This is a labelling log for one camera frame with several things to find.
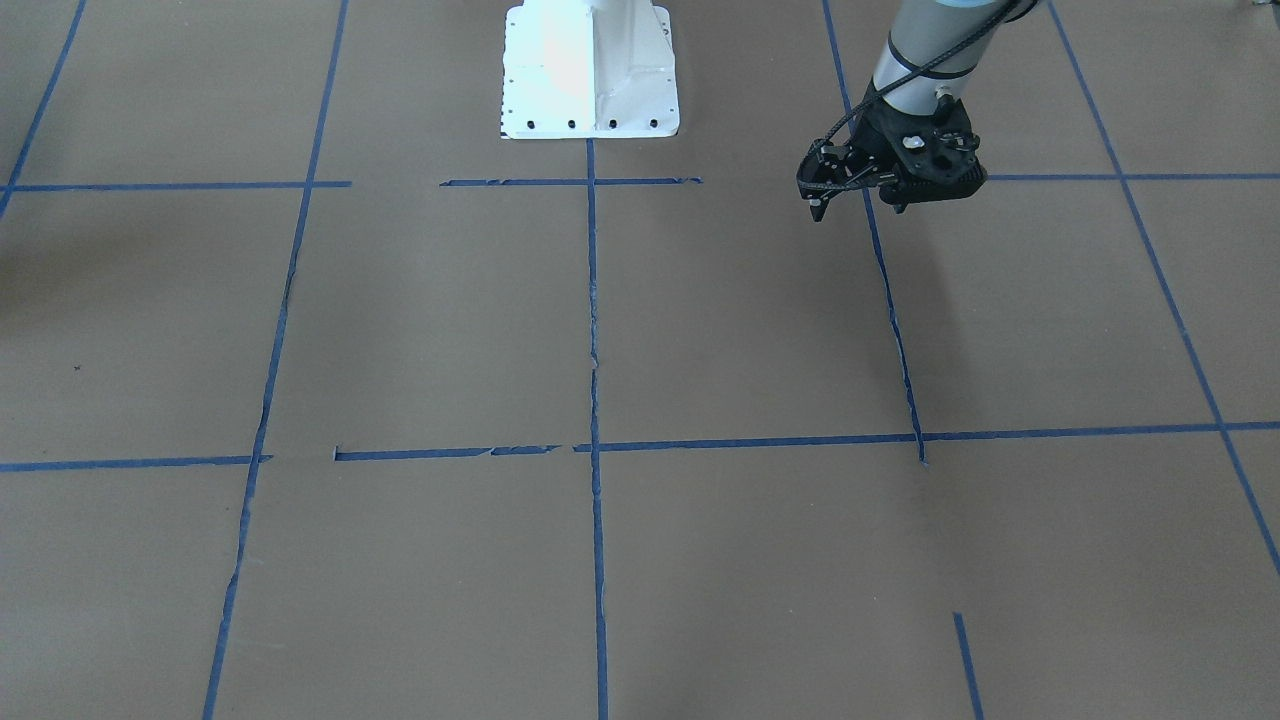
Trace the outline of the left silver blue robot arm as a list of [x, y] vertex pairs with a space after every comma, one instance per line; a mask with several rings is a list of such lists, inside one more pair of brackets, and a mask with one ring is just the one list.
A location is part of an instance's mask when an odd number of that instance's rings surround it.
[[987, 181], [963, 101], [997, 29], [1036, 1], [904, 1], [864, 95], [852, 143], [893, 178], [878, 190], [896, 213], [968, 199]]

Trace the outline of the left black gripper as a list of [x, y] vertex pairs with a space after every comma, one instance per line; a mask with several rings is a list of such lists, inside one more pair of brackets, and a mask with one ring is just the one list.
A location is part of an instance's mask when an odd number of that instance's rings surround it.
[[980, 137], [963, 100], [947, 90], [923, 115], [876, 100], [861, 114], [858, 133], [876, 167], [893, 177], [878, 195], [897, 214], [911, 205], [969, 199], [989, 178], [977, 156]]

